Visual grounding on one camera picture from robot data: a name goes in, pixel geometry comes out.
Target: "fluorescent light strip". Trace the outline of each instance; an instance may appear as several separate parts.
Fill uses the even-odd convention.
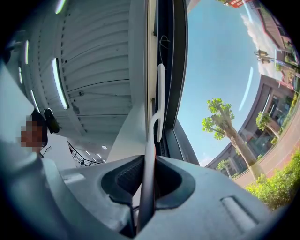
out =
[[[69,105],[66,101],[66,98],[65,98],[62,86],[61,86],[60,75],[58,72],[58,59],[57,58],[52,60],[52,69],[53,69],[53,75],[54,75],[56,89],[58,92],[58,96],[60,97],[60,102],[64,109],[68,109]]]
[[[33,91],[30,90],[30,93],[31,93],[32,100],[33,100],[33,102],[34,102],[34,105],[35,105],[35,107],[36,107],[38,113],[41,113],[40,110],[39,110],[39,108],[38,108],[37,101],[36,101],[36,98],[34,97]]]
[[[62,8],[64,7],[64,4],[65,4],[66,0],[60,0],[56,6],[56,9],[55,9],[55,14],[58,14],[61,12]]]
[[[21,73],[21,68],[20,67],[19,67],[19,78],[20,78],[20,83],[23,84],[22,73]]]
[[[26,40],[25,42],[25,64],[28,64],[28,48],[29,48],[29,41]]]

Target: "sky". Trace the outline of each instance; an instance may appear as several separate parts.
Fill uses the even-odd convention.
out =
[[[202,131],[202,120],[211,116],[207,100],[221,98],[230,103],[238,131],[252,107],[261,74],[282,78],[273,63],[257,61],[253,52],[258,49],[275,57],[276,47],[253,10],[247,13],[244,6],[235,9],[215,0],[200,0],[188,14],[187,69],[178,120],[201,166],[230,142]]]

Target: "white cable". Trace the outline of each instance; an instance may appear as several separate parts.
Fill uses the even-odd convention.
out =
[[[160,56],[160,61],[161,63],[164,65],[163,63],[163,59],[161,57],[161,51],[160,51],[160,46],[163,46],[164,48],[168,49],[166,46],[162,45],[161,42],[170,42],[168,37],[166,35],[162,35],[161,38],[160,38],[160,41],[159,41],[159,56]]]

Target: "railing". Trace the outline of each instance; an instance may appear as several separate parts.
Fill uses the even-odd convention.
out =
[[[96,166],[96,165],[99,165],[99,164],[102,164],[100,162],[95,162],[95,161],[91,161],[91,160],[87,160],[85,159],[83,156],[81,156],[76,150],[75,148],[68,142],[69,144],[69,148],[70,148],[70,152],[73,156],[73,159],[80,163],[80,165],[82,166]]]

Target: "building facade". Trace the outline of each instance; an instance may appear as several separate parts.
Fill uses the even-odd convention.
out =
[[[244,3],[252,2],[253,0],[228,0],[224,2],[224,5],[231,6],[233,8],[239,8]]]
[[[239,130],[240,136],[247,142],[248,147],[256,157],[264,155],[271,148],[271,140],[274,138],[274,134],[269,129],[266,128],[264,131],[258,129],[255,121],[258,113],[268,113],[271,117],[271,126],[278,131],[290,108],[290,99],[294,95],[293,91],[288,87],[283,85],[278,87],[278,83],[274,78],[261,75],[254,103]],[[206,167],[217,170],[219,162],[223,159],[229,160],[229,172],[231,175],[241,173],[247,169],[243,157],[236,153],[231,143]],[[225,169],[222,170],[222,173],[227,175]]]
[[[257,2],[259,1],[252,1],[250,6],[259,17],[265,33],[271,38],[278,49],[290,52],[291,39],[285,29],[274,15],[270,14],[265,7],[261,4],[257,4]]]

